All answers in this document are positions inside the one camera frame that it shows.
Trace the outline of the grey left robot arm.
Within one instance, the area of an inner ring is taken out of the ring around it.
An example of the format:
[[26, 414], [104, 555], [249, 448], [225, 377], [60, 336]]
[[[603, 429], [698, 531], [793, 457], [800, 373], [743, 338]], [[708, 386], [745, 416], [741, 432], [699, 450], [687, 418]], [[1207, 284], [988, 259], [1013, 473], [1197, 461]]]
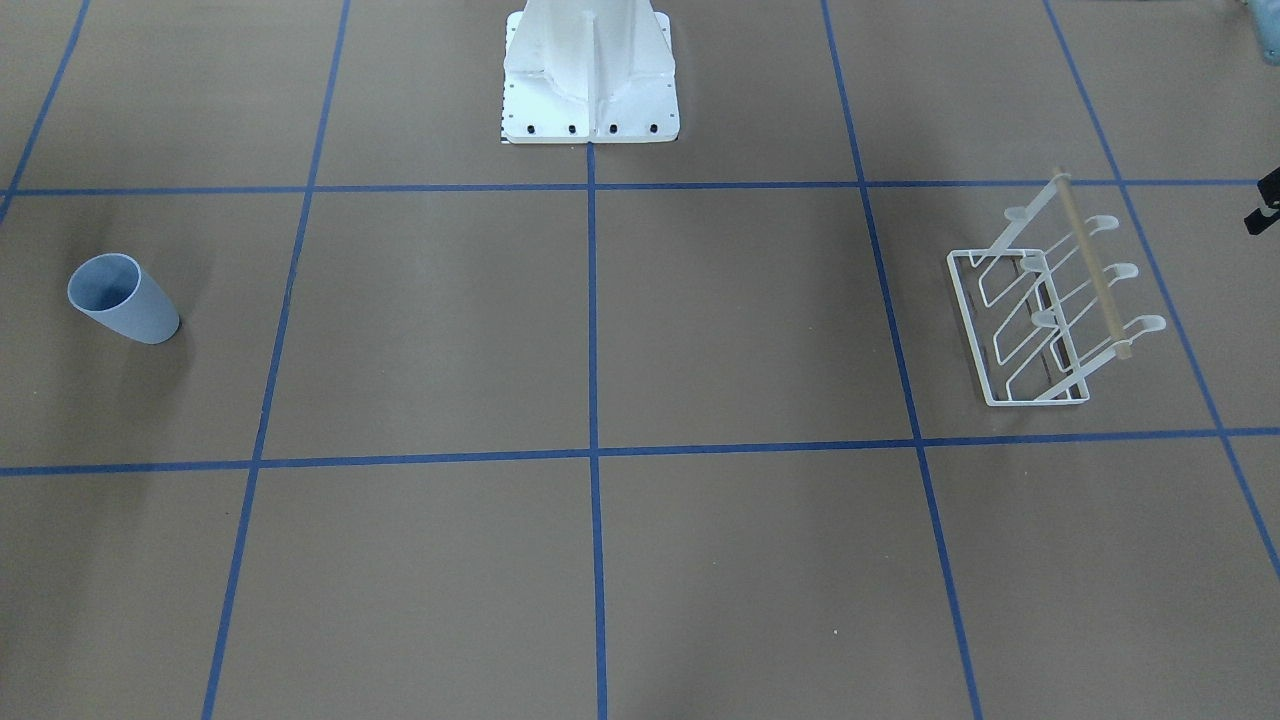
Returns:
[[[1279, 1], [1245, 1], [1260, 46], [1260, 55], [1271, 67], [1279, 67]], [[1244, 218], [1245, 229], [1258, 236], [1279, 220], [1279, 168], [1257, 181], [1260, 205]]]

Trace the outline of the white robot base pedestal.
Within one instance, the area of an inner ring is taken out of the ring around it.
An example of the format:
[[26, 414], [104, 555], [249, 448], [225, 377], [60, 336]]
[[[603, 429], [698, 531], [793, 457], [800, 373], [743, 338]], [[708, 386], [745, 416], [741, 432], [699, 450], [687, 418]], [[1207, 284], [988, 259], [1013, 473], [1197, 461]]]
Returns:
[[506, 18], [504, 51], [507, 143], [680, 136], [672, 24], [649, 1], [527, 1]]

